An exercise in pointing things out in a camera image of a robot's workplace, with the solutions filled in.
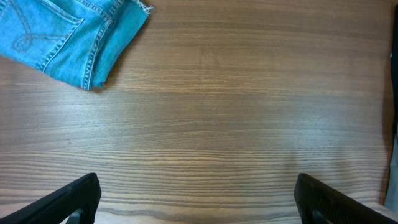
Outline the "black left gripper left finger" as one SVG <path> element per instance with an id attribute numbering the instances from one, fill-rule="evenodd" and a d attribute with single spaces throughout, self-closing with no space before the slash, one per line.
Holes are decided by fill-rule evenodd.
<path id="1" fill-rule="evenodd" d="M 1 223 L 90 223 L 101 198 L 95 173 L 89 173 L 34 203 L 1 218 Z"/>

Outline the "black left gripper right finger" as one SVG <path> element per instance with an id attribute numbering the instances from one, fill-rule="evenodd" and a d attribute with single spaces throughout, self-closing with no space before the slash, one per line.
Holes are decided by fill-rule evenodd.
<path id="1" fill-rule="evenodd" d="M 397 224 L 305 173 L 298 175 L 294 199 L 302 223 Z"/>

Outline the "light blue denim jeans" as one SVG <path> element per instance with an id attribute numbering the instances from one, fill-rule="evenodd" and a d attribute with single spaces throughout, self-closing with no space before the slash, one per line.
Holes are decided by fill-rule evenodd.
<path id="1" fill-rule="evenodd" d="M 140 0 L 1 0 L 1 55 L 101 88 L 151 9 Z"/>

